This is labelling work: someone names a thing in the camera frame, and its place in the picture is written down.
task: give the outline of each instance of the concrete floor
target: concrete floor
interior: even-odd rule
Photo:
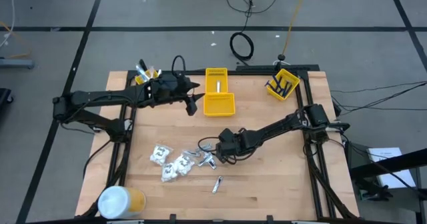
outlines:
[[[82,27],[75,31],[18,31],[31,46],[33,70],[0,69],[0,87],[13,90],[15,102],[0,119],[0,223],[14,223],[51,125],[51,99],[61,94],[95,0],[15,0],[17,27]],[[244,8],[239,0],[230,0]],[[262,9],[272,0],[254,0]],[[298,0],[277,0],[253,15],[249,26],[286,26]],[[427,27],[427,0],[400,0],[414,27]],[[0,21],[11,23],[10,0],[0,0]],[[188,69],[227,67],[236,58],[228,42],[231,26],[245,17],[226,0],[101,0],[94,27],[212,27],[205,31],[92,31],[72,90],[102,90],[110,71],[134,68],[139,58],[169,69],[183,55]],[[393,0],[305,0],[295,26],[404,27]],[[282,50],[285,31],[247,31],[255,43],[249,64],[269,65]],[[416,33],[427,46],[427,33]],[[247,44],[236,39],[240,53]],[[23,52],[13,40],[0,56]],[[351,90],[427,80],[407,31],[295,31],[287,50],[292,64],[319,64],[331,89]],[[400,89],[335,95],[345,104],[363,105]],[[393,99],[383,107],[425,108],[426,88]],[[372,147],[400,147],[403,153],[427,147],[427,112],[361,110],[342,117],[352,124],[348,137]],[[59,129],[27,221],[73,217],[81,175],[92,136]],[[422,170],[427,183],[427,171]],[[383,203],[360,202],[367,219],[414,223],[414,213]]]

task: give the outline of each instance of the wooden table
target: wooden table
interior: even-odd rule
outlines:
[[[123,89],[126,74],[111,72],[107,90]],[[322,104],[329,119],[334,120],[326,74],[309,72],[309,76],[314,103]],[[195,92],[203,93],[205,77],[189,77],[201,84]],[[316,219],[307,161],[302,153],[301,131],[265,142],[252,157],[237,165],[217,161],[216,170],[194,166],[187,177],[179,177],[172,183],[162,183],[161,167],[149,160],[156,143],[174,148],[168,157],[168,161],[173,161],[181,150],[195,149],[199,139],[218,136],[225,127],[232,131],[241,127],[259,129],[293,113],[298,108],[295,93],[283,102],[274,99],[264,87],[269,78],[228,77],[228,90],[236,99],[236,114],[232,117],[206,117],[203,100],[197,102],[199,110],[193,117],[187,116],[184,103],[137,111],[126,186],[136,187],[147,196],[147,205],[140,218],[169,219],[169,215],[175,213],[178,219],[265,220],[266,215],[273,215],[275,220]],[[306,104],[304,85],[302,93]],[[102,107],[100,114],[116,118],[119,110],[120,106]],[[330,133],[330,138],[340,141],[337,133]],[[106,133],[97,134],[91,153],[107,140]],[[332,189],[348,209],[358,215],[343,148],[332,141],[323,147]],[[110,145],[89,164],[76,214],[86,211],[105,186],[112,149]],[[218,192],[212,194],[219,175],[224,180]],[[324,192],[318,186],[323,214],[328,216]]]

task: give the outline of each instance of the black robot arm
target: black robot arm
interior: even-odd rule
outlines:
[[[229,163],[229,159],[251,155],[264,141],[295,130],[306,130],[313,142],[323,143],[328,140],[327,127],[345,131],[349,125],[330,124],[322,105],[308,105],[257,131],[242,128],[233,133],[228,128],[224,129],[219,135],[220,142],[216,144],[216,157],[222,163]]]
[[[193,88],[199,87],[188,77],[177,73],[164,73],[158,78],[150,79],[142,85],[128,87],[121,91],[75,91],[53,99],[53,118],[60,123],[80,122],[94,131],[104,130],[114,142],[127,141],[129,121],[107,119],[86,111],[86,107],[108,105],[128,105],[144,108],[185,101],[188,115],[197,111],[195,102],[204,94],[188,95]]]

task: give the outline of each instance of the yellow box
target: yellow box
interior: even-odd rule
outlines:
[[[149,70],[145,71],[145,74],[147,74],[147,76],[150,77]],[[159,74],[157,73],[156,70],[154,70],[153,78],[157,78],[157,77],[159,77]],[[135,81],[138,85],[141,85],[142,83],[144,83],[144,80],[142,79],[141,75],[136,76]]]
[[[236,113],[233,93],[206,93],[203,113],[208,117],[229,117]]]
[[[206,68],[205,72],[205,93],[218,93],[216,87],[220,81],[219,93],[228,92],[227,68]]]
[[[276,74],[276,79],[280,80],[280,87],[283,89],[285,87],[286,81],[289,81],[291,83],[291,89],[288,91],[288,93],[286,94],[285,97],[277,94],[271,87],[270,85],[275,89],[277,87],[277,83],[274,80],[270,80],[269,84],[267,85],[267,91],[269,94],[271,94],[273,97],[277,98],[280,101],[284,101],[286,100],[286,98],[289,97],[289,95],[292,93],[292,91],[294,91],[295,87],[300,84],[300,79],[294,75],[292,75],[292,73],[290,73],[289,71],[286,71],[285,69],[282,69],[279,71],[279,73]]]

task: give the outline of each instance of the plastic bag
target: plastic bag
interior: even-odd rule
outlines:
[[[161,170],[161,181],[171,181],[174,180],[178,174],[176,173],[175,163],[168,163],[163,165]]]
[[[156,145],[154,147],[153,154],[149,157],[150,161],[153,161],[159,165],[163,165],[166,162],[166,157],[173,151],[172,148],[164,145]]]
[[[181,175],[187,175],[195,161],[188,155],[181,154],[173,163],[175,163],[176,171]]]

